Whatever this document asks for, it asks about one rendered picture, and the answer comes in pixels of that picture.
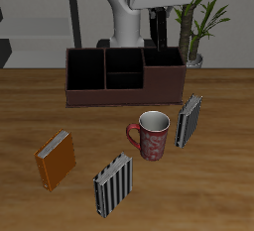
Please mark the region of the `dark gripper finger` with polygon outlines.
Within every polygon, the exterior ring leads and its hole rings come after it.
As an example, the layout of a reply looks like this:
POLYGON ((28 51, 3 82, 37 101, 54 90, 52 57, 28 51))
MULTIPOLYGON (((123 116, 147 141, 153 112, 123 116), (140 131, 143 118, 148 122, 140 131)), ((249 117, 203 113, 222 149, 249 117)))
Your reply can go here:
POLYGON ((167 21, 164 7, 160 7, 157 12, 157 34, 158 51, 164 51, 167 47, 167 21))
POLYGON ((157 38, 156 11, 154 8, 149 9, 150 35, 153 41, 157 38))

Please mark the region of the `dark brown desk caddy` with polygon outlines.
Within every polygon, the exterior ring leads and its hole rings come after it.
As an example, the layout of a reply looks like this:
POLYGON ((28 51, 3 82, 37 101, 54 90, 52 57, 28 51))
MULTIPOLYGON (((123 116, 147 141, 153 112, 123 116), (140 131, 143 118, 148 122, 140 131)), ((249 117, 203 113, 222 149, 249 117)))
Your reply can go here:
POLYGON ((186 69, 177 48, 69 49, 66 105, 180 105, 186 69))

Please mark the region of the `black white striped book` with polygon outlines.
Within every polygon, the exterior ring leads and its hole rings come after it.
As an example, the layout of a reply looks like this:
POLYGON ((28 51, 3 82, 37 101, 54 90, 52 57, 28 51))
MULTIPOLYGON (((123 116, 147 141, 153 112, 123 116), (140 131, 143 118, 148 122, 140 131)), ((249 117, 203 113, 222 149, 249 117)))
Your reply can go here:
POLYGON ((96 211, 106 218, 132 191, 133 159, 121 153, 93 178, 96 211))
POLYGON ((192 95, 179 112, 175 145, 183 148, 194 132, 202 97, 192 95))

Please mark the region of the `orange book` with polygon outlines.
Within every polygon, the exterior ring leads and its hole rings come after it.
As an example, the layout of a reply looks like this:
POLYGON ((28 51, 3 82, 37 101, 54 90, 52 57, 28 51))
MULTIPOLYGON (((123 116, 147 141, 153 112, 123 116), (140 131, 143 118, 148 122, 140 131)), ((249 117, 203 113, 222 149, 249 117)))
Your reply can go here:
POLYGON ((60 129, 34 156, 43 187, 53 191, 76 164, 71 133, 60 129))

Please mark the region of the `green pot plant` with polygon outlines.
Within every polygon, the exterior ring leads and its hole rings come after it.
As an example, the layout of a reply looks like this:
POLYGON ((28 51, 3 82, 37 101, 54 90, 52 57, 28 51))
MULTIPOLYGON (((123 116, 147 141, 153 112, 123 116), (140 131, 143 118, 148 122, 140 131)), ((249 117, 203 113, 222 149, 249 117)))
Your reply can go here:
POLYGON ((204 0, 191 0, 190 3, 174 8, 181 25, 179 47, 187 68, 201 68, 203 57, 197 52, 199 42, 204 37, 212 37, 210 30, 216 25, 228 22, 223 18, 227 5, 221 7, 214 15, 212 10, 217 0, 203 4, 204 0))

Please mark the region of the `red patterned mug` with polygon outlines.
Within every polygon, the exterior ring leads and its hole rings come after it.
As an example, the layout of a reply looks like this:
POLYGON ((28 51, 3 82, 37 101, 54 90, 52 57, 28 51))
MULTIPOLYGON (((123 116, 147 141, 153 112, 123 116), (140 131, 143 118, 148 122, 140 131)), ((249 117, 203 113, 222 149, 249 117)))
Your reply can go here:
POLYGON ((129 142, 140 151, 140 155, 147 161, 158 161, 164 154, 167 141, 170 118, 159 111, 147 111, 139 117, 138 124, 130 124, 126 128, 129 142), (137 143, 130 131, 136 129, 140 136, 137 143))

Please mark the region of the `flat black base plate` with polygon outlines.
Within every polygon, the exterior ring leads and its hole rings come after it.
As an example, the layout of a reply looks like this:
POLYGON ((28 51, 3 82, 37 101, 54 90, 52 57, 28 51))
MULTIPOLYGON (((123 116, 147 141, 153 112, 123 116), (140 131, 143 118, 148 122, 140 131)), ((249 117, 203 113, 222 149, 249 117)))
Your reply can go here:
MULTIPOLYGON (((98 48, 109 48, 110 47, 110 40, 109 39, 101 39, 97 42, 96 45, 98 48)), ((151 39, 144 40, 145 47, 154 47, 155 44, 151 39)))

